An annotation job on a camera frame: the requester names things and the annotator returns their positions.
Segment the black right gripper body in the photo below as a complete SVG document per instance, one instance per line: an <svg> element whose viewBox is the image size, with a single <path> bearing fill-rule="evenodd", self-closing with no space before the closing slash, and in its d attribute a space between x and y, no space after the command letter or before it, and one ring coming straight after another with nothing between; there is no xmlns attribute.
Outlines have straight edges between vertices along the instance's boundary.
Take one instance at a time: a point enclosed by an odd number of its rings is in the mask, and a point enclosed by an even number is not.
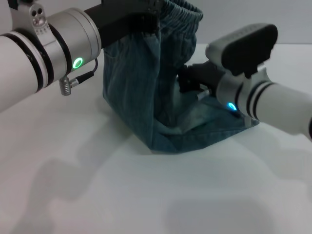
<svg viewBox="0 0 312 234"><path fill-rule="evenodd" d="M210 61L189 66L189 73L191 81L206 86L211 94L216 93L220 80L226 74L225 71Z"/></svg>

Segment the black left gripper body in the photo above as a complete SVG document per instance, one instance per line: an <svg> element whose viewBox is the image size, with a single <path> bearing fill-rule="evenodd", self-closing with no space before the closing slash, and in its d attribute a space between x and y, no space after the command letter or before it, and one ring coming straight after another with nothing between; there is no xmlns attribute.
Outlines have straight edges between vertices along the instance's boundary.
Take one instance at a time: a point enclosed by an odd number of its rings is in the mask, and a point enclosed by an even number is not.
<svg viewBox="0 0 312 234"><path fill-rule="evenodd" d="M142 16L149 13L147 6L146 0L103 0L84 12L94 22L103 49L124 36L143 32Z"/></svg>

